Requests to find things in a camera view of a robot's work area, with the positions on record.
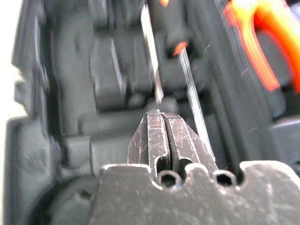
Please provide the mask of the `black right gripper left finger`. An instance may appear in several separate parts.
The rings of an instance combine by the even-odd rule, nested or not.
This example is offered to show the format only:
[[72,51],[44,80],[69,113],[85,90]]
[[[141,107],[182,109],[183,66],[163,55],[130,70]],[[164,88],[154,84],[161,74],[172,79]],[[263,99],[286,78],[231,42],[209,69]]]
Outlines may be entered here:
[[170,169],[165,121],[159,111],[145,113],[128,147],[128,164],[145,164],[151,175]]

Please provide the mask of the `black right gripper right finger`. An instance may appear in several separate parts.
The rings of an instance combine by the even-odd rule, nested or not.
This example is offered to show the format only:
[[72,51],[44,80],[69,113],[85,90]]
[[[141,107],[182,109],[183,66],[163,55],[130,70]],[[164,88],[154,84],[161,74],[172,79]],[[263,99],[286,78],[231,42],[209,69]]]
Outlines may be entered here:
[[205,143],[182,117],[171,113],[163,113],[162,117],[171,147],[172,169],[183,173],[191,163],[204,165],[210,173],[218,169]]

